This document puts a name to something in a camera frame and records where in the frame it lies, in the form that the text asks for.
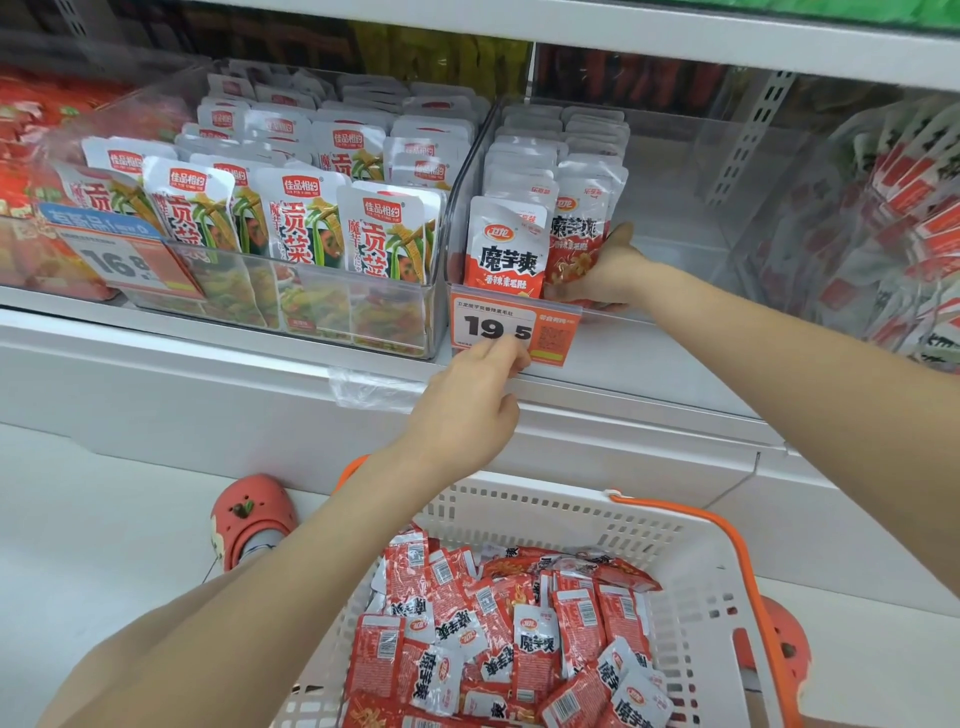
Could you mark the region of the person's right hand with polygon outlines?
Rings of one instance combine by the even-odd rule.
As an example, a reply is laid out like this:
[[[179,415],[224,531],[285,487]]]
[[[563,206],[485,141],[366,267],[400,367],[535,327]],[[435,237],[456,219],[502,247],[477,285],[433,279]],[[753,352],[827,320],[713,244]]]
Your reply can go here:
[[[580,277],[546,284],[543,297],[559,303],[587,301],[601,308],[647,311],[668,273],[663,264],[650,260],[641,251],[639,261],[598,261],[597,257]]]

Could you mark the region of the person's left hand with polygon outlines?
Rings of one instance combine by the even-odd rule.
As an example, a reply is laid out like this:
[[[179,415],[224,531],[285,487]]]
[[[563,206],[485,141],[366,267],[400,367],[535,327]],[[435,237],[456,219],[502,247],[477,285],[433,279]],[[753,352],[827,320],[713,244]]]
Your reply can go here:
[[[506,444],[495,442],[493,420],[507,384],[531,363],[515,337],[485,340],[455,354],[419,397],[400,447],[424,477],[450,486],[490,464]]]

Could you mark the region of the red white snack packet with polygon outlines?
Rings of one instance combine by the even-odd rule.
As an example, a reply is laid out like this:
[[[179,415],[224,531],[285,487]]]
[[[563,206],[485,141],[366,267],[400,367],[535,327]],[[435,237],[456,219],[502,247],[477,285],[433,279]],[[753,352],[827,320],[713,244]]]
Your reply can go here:
[[[628,178],[629,170],[616,156],[558,164],[545,287],[577,281],[594,267]]]

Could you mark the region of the person's right forearm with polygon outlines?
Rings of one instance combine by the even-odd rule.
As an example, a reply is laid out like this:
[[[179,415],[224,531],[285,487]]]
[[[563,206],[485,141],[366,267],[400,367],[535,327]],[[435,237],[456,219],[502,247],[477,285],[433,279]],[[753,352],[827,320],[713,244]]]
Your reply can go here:
[[[656,324],[960,598],[960,375],[642,262]]]

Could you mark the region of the person's left forearm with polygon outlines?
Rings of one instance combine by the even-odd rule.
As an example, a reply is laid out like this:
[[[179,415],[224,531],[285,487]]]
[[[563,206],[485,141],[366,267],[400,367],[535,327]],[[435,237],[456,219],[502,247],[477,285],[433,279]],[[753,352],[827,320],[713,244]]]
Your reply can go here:
[[[410,434],[267,554],[91,650],[37,728],[268,728],[375,557],[502,446]]]

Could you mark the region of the rows of red white pouches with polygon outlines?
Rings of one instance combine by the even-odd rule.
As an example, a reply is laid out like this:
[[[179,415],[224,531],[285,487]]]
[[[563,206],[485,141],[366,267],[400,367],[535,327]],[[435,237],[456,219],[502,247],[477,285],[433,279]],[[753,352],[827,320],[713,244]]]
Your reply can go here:
[[[462,282],[540,299],[559,192],[557,167],[596,156],[617,157],[625,166],[627,113],[598,105],[510,103],[493,134],[481,194],[470,203]]]

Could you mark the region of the hanging dark red packs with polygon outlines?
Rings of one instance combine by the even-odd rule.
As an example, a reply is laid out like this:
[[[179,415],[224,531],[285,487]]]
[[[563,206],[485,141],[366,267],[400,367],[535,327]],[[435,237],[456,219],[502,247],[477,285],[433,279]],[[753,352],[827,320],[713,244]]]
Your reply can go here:
[[[562,102],[705,117],[730,72],[724,64],[539,44],[532,91]]]

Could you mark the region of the white perforated shelf upright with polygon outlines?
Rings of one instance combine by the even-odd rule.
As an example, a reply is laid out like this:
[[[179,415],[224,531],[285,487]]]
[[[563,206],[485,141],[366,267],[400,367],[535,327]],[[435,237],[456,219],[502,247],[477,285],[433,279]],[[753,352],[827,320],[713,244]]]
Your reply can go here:
[[[703,202],[709,208],[720,208],[731,197],[750,158],[760,148],[777,112],[786,102],[797,76],[787,70],[755,69],[750,72],[729,121],[710,140],[702,192]]]

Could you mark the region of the pile of small red sachets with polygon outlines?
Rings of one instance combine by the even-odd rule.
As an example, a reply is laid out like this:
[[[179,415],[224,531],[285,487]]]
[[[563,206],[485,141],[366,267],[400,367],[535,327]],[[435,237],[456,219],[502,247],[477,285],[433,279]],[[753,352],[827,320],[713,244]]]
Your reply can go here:
[[[411,524],[371,578],[338,728],[667,728],[661,588],[597,547],[447,547]]]

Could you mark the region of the hanging yellow green packs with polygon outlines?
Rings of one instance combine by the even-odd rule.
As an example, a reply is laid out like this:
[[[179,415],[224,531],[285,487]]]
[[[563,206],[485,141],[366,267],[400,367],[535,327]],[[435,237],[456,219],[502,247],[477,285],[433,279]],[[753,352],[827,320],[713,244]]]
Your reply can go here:
[[[465,87],[490,102],[526,90],[530,41],[363,21],[349,27],[369,74]]]

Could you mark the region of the grey sock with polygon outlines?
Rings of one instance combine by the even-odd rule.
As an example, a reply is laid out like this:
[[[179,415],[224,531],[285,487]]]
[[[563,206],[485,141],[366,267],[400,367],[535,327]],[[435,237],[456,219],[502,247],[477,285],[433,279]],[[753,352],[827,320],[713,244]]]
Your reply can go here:
[[[253,533],[240,546],[234,568],[239,568],[254,558],[265,555],[276,549],[288,535],[278,528],[264,528]]]

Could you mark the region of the red clog shoe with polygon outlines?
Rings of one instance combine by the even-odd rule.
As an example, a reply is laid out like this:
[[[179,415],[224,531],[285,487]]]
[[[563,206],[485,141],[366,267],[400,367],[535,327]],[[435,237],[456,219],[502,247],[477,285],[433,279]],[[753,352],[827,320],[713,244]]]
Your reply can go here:
[[[790,675],[791,684],[796,689],[797,698],[800,698],[809,679],[812,665],[807,634],[797,618],[780,602],[766,595],[762,596],[762,602],[774,627],[774,635],[782,653],[783,664]],[[757,665],[750,640],[743,629],[734,631],[733,644],[745,692],[759,694],[762,688]]]
[[[234,481],[217,497],[210,513],[210,541],[226,574],[235,569],[243,542],[264,528],[289,536],[299,525],[296,506],[282,483],[266,474]]]

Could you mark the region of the white store shelf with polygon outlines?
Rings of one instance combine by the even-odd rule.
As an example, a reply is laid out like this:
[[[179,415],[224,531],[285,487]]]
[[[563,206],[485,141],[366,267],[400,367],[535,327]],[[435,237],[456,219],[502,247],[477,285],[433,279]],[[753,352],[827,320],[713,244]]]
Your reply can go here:
[[[396,437],[450,362],[0,287],[0,422],[90,451],[327,494]],[[590,315],[561,368],[510,383],[521,419],[491,465],[707,509],[759,577],[960,617],[906,549],[652,324]]]

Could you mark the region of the blue orange price tag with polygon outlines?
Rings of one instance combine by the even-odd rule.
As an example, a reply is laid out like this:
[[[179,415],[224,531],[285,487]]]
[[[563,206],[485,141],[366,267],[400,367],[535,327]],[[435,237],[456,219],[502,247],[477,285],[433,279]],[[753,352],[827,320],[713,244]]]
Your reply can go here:
[[[41,202],[37,212],[66,246],[115,288],[203,300],[182,261],[135,216]]]

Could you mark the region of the heap of red orange bags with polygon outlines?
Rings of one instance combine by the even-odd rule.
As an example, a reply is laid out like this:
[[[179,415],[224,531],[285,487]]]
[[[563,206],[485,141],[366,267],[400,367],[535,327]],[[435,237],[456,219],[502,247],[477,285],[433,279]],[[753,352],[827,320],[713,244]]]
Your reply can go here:
[[[120,213],[168,233],[143,188],[149,156],[176,159],[186,102],[119,81],[32,73],[0,65],[0,286],[108,302],[192,298],[121,290],[66,246],[40,203]]]

